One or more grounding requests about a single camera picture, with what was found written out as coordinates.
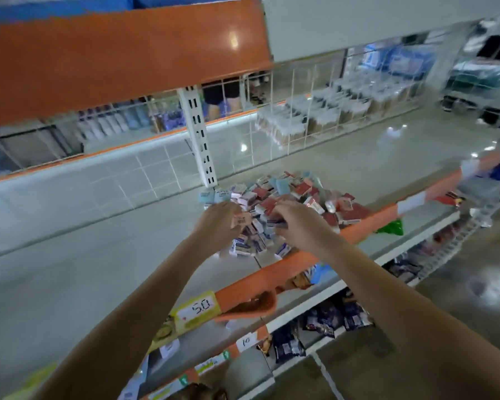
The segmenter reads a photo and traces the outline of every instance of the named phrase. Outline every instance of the price tag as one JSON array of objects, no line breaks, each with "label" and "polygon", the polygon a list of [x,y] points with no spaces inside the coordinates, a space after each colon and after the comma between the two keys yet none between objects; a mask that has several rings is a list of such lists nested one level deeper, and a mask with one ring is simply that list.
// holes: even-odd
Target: price tag
[{"label": "price tag", "polygon": [[194,370],[196,371],[196,373],[198,373],[198,376],[200,376],[206,373],[208,370],[211,370],[217,365],[220,365],[221,363],[227,361],[228,359],[230,359],[230,353],[228,350],[226,350],[219,355],[209,358],[206,362],[202,362],[201,364],[196,365],[194,367]]},{"label": "price tag", "polygon": [[215,294],[213,292],[206,292],[180,306],[173,313],[177,323],[176,329],[178,335],[180,335],[220,315],[221,310],[216,301]]},{"label": "price tag", "polygon": [[235,344],[237,345],[237,349],[241,353],[246,349],[252,348],[258,342],[258,332],[254,331],[253,333],[248,333],[247,335],[239,338]]},{"label": "price tag", "polygon": [[187,379],[187,375],[183,375],[179,379],[173,380],[168,385],[162,387],[160,390],[156,390],[155,392],[148,395],[149,400],[164,400],[170,395],[173,395],[177,391],[183,389],[185,386],[189,384]]}]

